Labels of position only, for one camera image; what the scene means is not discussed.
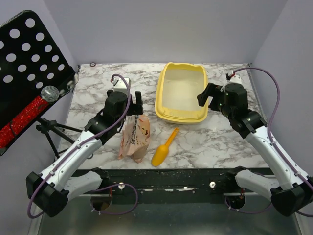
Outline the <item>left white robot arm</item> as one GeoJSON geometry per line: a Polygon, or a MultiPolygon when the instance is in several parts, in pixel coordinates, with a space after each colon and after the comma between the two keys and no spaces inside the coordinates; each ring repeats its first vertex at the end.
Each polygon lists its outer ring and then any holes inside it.
{"type": "Polygon", "coordinates": [[[38,206],[49,217],[59,214],[68,201],[89,191],[104,193],[109,186],[98,170],[74,177],[81,164],[119,132],[126,116],[143,114],[141,92],[130,94],[109,90],[104,108],[90,119],[79,138],[52,165],[41,173],[26,177],[30,204],[38,206]]]}

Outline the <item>yellow plastic litter box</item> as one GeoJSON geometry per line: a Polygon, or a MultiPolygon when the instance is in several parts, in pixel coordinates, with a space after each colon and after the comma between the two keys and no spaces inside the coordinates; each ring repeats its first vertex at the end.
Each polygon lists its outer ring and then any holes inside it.
{"type": "Polygon", "coordinates": [[[169,62],[162,70],[156,90],[155,113],[164,121],[197,124],[208,114],[208,103],[201,107],[197,96],[208,85],[202,65],[169,62]]]}

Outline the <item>pink cat litter bag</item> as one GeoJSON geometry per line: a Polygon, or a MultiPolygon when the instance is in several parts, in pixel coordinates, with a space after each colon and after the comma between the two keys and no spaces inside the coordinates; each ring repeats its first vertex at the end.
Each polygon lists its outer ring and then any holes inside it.
{"type": "Polygon", "coordinates": [[[150,123],[146,115],[132,115],[122,131],[119,159],[130,157],[136,163],[143,161],[150,144],[150,123]]]}

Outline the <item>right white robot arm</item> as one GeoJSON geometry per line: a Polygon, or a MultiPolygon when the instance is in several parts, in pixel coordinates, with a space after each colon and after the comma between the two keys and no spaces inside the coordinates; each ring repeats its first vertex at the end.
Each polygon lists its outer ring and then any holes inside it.
{"type": "Polygon", "coordinates": [[[238,83],[225,87],[208,83],[197,96],[204,106],[225,116],[233,130],[250,143],[275,176],[274,180],[238,166],[231,169],[224,180],[223,190],[235,192],[245,188],[268,199],[283,216],[290,216],[313,200],[313,179],[300,168],[268,132],[268,124],[261,115],[248,108],[247,91],[238,83]]]}

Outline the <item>yellow plastic litter scoop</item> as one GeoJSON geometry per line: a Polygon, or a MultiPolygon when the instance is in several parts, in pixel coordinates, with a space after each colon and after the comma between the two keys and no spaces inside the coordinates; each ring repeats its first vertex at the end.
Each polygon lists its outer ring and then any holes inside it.
{"type": "Polygon", "coordinates": [[[176,128],[172,132],[172,134],[170,135],[167,142],[165,144],[160,145],[157,148],[157,150],[155,151],[155,153],[151,159],[152,166],[157,167],[157,166],[160,166],[164,162],[164,160],[166,159],[166,157],[169,154],[169,147],[170,147],[171,143],[173,142],[173,140],[175,139],[178,132],[179,132],[179,129],[176,128]]]}

